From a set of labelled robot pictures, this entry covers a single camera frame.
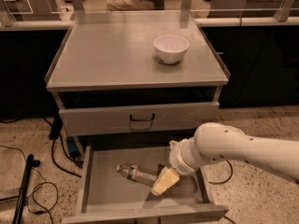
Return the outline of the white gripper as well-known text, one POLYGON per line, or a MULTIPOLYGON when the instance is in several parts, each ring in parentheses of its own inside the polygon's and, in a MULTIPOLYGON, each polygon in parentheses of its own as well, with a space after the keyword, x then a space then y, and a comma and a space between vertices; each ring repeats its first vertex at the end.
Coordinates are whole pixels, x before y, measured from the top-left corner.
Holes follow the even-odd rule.
POLYGON ((181 141, 170 141, 169 164, 171 168, 167 168, 162 164, 158 164, 157 180, 151 188, 151 193, 160 196, 179 181, 180 175, 190 175, 195 170, 183 159, 182 150, 187 139, 181 141))

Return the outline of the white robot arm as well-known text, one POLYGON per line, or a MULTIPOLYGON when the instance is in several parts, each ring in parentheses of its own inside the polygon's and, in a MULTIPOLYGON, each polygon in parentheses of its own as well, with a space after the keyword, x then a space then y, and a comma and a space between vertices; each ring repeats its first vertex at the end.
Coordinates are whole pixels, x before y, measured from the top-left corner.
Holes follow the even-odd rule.
POLYGON ((204 165, 242 161, 294 183, 299 181, 299 142, 255 137, 215 122, 200 125, 194 136, 170 143, 168 167, 158 175, 151 193, 160 196, 183 175, 204 165))

